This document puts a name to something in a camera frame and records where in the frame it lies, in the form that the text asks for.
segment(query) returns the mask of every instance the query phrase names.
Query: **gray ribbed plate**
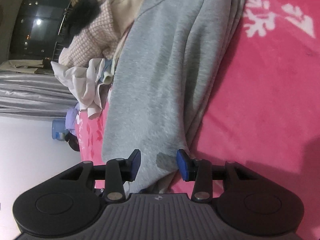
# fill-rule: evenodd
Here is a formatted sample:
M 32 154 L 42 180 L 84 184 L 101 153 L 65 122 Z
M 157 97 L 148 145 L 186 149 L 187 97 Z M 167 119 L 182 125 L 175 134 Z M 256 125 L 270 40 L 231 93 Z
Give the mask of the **gray ribbed plate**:
M 40 240 L 22 234 L 17 240 Z M 277 237 L 249 236 L 224 223 L 208 204 L 186 194 L 133 194 L 125 203 L 106 207 L 84 231 L 59 240 L 301 240 L 294 233 Z

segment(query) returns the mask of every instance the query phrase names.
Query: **white wall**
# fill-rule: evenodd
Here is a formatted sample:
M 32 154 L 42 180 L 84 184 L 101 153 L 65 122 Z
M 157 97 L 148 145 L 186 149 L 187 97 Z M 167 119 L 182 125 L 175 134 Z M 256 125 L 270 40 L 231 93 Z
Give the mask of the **white wall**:
M 0 240 L 20 233 L 12 205 L 21 193 L 80 161 L 68 143 L 51 138 L 51 122 L 0 116 Z

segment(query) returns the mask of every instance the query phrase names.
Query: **gray curtain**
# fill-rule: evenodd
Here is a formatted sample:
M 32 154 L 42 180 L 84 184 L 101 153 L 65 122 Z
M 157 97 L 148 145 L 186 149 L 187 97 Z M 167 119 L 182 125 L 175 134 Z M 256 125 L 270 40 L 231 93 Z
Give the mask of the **gray curtain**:
M 0 72 L 0 114 L 59 118 L 77 100 L 54 75 Z

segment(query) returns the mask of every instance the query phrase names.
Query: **gray fabric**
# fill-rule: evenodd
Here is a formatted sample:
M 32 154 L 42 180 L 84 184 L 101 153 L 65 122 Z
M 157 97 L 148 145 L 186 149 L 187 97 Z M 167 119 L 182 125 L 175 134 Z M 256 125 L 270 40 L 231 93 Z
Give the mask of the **gray fabric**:
M 168 186 L 177 150 L 188 152 L 199 127 L 243 5 L 144 0 L 117 65 L 102 146 L 105 162 L 141 150 L 130 192 L 167 175 L 161 184 Z
M 76 104 L 54 75 L 0 72 L 0 113 L 57 118 Z

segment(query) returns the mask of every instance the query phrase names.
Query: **clothes pile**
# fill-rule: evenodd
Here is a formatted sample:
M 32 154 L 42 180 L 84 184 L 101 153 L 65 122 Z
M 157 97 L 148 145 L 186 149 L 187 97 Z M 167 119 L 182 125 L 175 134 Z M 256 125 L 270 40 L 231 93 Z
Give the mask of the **clothes pile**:
M 163 193 L 178 149 L 199 127 L 244 0 L 98 0 L 99 15 L 63 49 L 56 77 L 80 110 L 101 111 L 112 83 L 102 160 L 141 151 L 127 193 Z

